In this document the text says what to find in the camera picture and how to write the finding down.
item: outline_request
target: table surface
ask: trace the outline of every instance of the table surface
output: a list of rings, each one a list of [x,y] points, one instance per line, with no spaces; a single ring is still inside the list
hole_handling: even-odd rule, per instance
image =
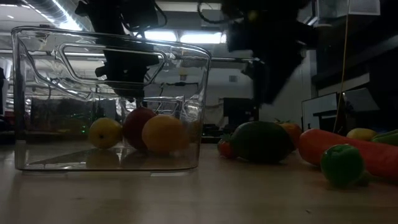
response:
[[[255,165],[205,144],[199,168],[172,177],[26,175],[11,151],[0,166],[0,223],[398,223],[397,186],[335,190],[297,153]]]

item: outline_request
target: clear plastic container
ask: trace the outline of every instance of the clear plastic container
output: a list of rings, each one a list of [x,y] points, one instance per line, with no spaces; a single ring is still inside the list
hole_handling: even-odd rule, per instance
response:
[[[211,58],[206,50],[37,27],[17,27],[12,38],[17,169],[171,171],[198,165]],[[136,127],[144,115],[124,125],[137,108],[162,119],[145,130]],[[103,138],[115,140],[114,132],[105,130],[109,119],[90,129],[103,117],[123,125],[127,139],[103,147]],[[164,136],[154,134],[160,130]],[[90,131],[105,134],[89,140]],[[129,144],[142,140],[140,131],[151,148]]]

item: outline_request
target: orange carrot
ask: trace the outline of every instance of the orange carrot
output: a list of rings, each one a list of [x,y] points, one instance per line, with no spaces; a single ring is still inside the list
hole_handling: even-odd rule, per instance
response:
[[[298,151],[301,157],[320,166],[322,154],[337,144],[357,147],[372,175],[388,180],[398,180],[398,147],[376,142],[350,139],[319,129],[310,129],[300,136]]]

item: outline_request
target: green bell pepper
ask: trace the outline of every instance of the green bell pepper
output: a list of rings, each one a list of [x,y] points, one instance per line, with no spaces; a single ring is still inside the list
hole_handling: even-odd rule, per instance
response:
[[[362,178],[364,160],[359,150],[348,144],[329,148],[321,159],[323,175],[335,187],[347,187]]]

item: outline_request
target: red tomato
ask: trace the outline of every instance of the red tomato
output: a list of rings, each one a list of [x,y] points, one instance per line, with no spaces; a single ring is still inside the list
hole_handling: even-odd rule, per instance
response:
[[[227,158],[227,159],[235,159],[236,156],[233,154],[231,150],[231,146],[229,145],[229,142],[225,141],[224,139],[221,139],[218,142],[217,145],[218,152],[220,153],[221,156]]]

